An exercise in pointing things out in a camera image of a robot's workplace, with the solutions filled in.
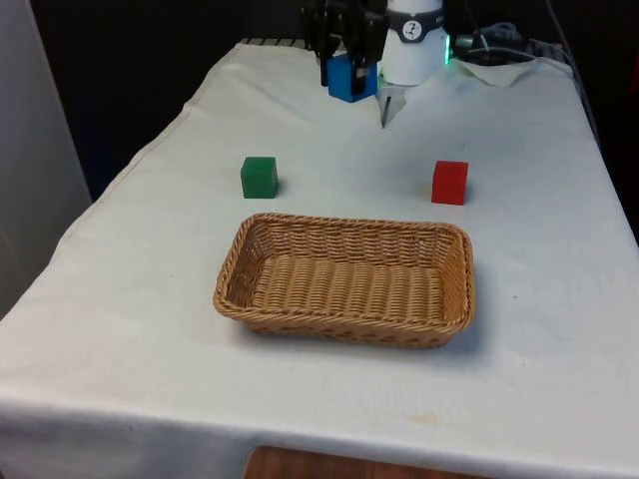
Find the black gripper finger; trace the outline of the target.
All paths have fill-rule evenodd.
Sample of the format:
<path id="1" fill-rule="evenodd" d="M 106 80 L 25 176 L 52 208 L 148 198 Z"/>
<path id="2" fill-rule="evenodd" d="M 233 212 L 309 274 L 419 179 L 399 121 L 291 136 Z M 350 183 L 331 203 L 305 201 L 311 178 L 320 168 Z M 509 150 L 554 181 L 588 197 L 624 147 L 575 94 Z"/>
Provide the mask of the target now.
<path id="1" fill-rule="evenodd" d="M 350 62 L 350 88 L 360 96 L 373 64 L 383 53 L 388 17 L 387 1 L 347 1 L 342 41 Z"/>
<path id="2" fill-rule="evenodd" d="M 328 85 L 327 62 L 340 43 L 340 36 L 333 30 L 333 16 L 338 11 L 335 1 L 304 1 L 301 6 L 305 48 L 315 52 L 323 87 Z"/>

